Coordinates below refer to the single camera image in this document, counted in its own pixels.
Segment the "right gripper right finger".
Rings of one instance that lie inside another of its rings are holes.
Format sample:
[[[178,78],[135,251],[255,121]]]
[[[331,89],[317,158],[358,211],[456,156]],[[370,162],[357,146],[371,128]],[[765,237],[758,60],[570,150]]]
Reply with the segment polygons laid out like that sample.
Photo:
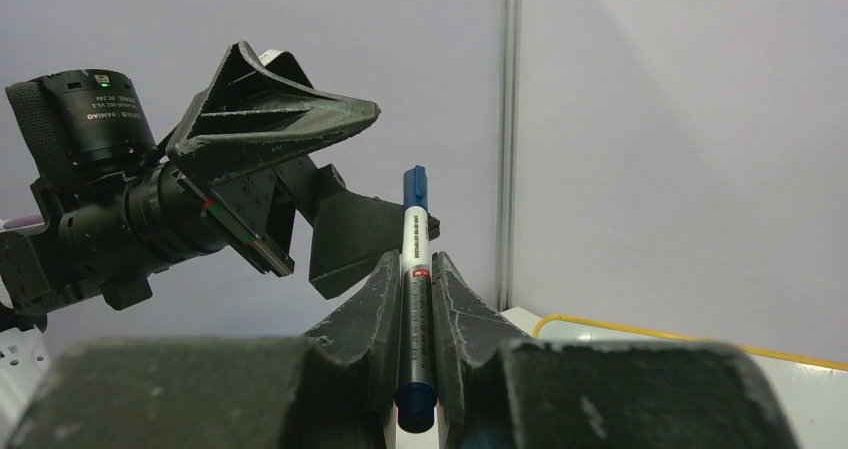
[[[444,448],[795,448],[764,372],[725,343],[532,338],[432,257]]]

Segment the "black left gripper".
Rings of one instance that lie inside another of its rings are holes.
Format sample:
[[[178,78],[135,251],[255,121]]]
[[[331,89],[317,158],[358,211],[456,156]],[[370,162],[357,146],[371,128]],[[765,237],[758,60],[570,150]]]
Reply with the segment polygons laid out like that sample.
[[[334,299],[401,249],[404,208],[349,190],[334,165],[304,156],[363,132],[380,108],[303,83],[291,74],[293,55],[281,56],[268,68],[248,42],[231,45],[174,128],[166,154],[180,188],[175,232],[201,255],[229,246],[259,272],[285,277],[301,214],[312,227],[308,280]]]

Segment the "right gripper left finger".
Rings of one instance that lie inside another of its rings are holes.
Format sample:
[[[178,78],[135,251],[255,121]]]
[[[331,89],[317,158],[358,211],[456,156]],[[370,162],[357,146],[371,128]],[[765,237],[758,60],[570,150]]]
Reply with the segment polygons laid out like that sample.
[[[105,338],[67,349],[10,448],[391,448],[400,261],[298,337]]]

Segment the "blue capped marker pen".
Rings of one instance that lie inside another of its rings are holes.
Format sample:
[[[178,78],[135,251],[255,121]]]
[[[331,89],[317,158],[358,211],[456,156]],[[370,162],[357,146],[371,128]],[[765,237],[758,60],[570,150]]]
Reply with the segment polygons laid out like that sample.
[[[398,425],[412,434],[432,428],[438,401],[429,242],[426,169],[416,165],[403,175],[401,338],[394,395]]]

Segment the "yellow framed whiteboard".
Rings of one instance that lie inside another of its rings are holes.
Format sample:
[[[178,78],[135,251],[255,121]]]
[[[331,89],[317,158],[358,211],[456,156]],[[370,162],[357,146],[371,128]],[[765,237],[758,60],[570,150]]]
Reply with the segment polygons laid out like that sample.
[[[692,336],[565,315],[539,320],[532,335],[579,342],[657,340],[696,342]],[[745,346],[765,373],[804,448],[847,446],[847,365]]]

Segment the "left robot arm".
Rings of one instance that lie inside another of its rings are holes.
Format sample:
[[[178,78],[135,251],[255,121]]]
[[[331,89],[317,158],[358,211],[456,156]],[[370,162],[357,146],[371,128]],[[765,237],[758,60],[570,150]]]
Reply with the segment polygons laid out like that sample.
[[[3,330],[44,330],[50,312],[96,297],[126,309],[151,297],[150,276],[224,248],[288,276],[297,218],[312,229],[309,282],[327,299],[402,246],[400,203],[355,193],[312,160],[379,107],[317,90],[287,51],[231,45],[162,140],[117,71],[55,72],[5,93],[40,213],[1,227]]]

